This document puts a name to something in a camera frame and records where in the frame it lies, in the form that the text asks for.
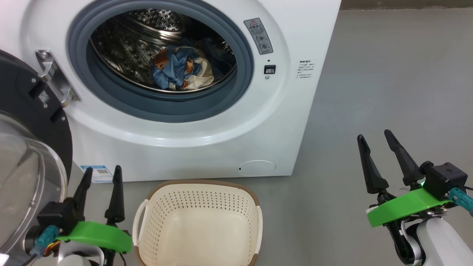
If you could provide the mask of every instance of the green plastic part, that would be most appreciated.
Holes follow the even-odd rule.
[[[420,188],[381,204],[368,213],[368,220],[371,227],[376,227],[447,202],[451,201],[438,201],[427,190]]]
[[[79,222],[70,235],[59,236],[56,239],[107,248],[117,253],[130,252],[133,246],[128,234],[117,227],[98,222]]]

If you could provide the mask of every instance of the gray floor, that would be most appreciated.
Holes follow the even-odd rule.
[[[340,13],[294,174],[228,179],[260,199],[258,266],[402,265],[387,229],[367,221],[376,196],[366,193],[355,139],[365,135],[394,194],[402,175],[386,128],[418,164],[450,161],[473,174],[471,25],[473,9]],[[72,191],[81,174],[75,167]],[[125,184],[121,228],[131,229],[138,205],[158,184]],[[105,222],[111,191],[110,184],[90,188],[87,219]],[[473,248],[469,214],[455,208],[446,219]],[[133,254],[126,258],[137,265]]]

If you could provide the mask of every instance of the plastic basket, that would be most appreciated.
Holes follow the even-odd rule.
[[[146,266],[252,266],[262,236],[256,195],[213,180],[161,184],[139,206],[132,231]]]

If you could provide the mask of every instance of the door hinge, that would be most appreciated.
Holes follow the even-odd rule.
[[[37,50],[36,58],[43,70],[39,77],[53,90],[62,107],[68,106],[72,101],[80,101],[79,95],[67,80],[51,51]]]

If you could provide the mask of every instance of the washing machine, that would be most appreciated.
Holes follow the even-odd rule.
[[[92,166],[95,182],[111,181],[115,165],[124,181],[288,176],[339,5],[4,0],[0,50],[53,90],[73,160]],[[167,75],[168,87],[157,83],[153,64],[176,47],[200,51],[212,80],[190,88]]]

